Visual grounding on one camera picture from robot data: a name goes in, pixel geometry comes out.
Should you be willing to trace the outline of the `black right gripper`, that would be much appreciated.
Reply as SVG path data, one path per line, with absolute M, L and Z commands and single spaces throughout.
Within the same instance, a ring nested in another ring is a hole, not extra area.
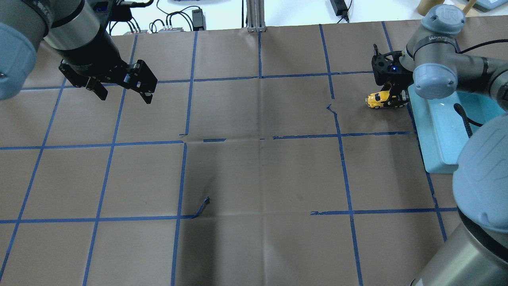
M 388 98 L 384 107 L 404 107 L 409 103 L 408 86 L 413 83 L 413 72 L 405 69 L 400 62 L 403 51 L 392 51 L 380 54 L 376 44 L 373 44 L 374 55 L 371 66 L 377 85 L 384 85 Z

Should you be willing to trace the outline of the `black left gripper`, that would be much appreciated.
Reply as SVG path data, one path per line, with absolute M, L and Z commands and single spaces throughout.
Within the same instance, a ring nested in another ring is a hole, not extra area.
M 158 83 L 158 79 L 144 60 L 137 60 L 134 64 L 122 61 L 119 65 L 107 68 L 105 71 L 94 71 L 91 75 L 79 74 L 77 67 L 62 60 L 59 71 L 72 86 L 84 87 L 94 92 L 100 100 L 106 100 L 108 95 L 103 84 L 112 83 L 136 91 L 146 104 L 151 104 Z

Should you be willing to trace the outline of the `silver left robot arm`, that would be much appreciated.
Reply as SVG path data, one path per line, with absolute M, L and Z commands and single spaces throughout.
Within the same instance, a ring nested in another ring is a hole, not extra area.
M 33 71 L 40 43 L 61 57 L 59 71 L 76 88 L 107 98 L 104 83 L 137 92 L 150 104 L 157 78 L 147 63 L 129 64 L 107 32 L 110 21 L 132 19 L 131 8 L 152 1 L 2 0 L 0 23 L 1 100 L 16 96 Z

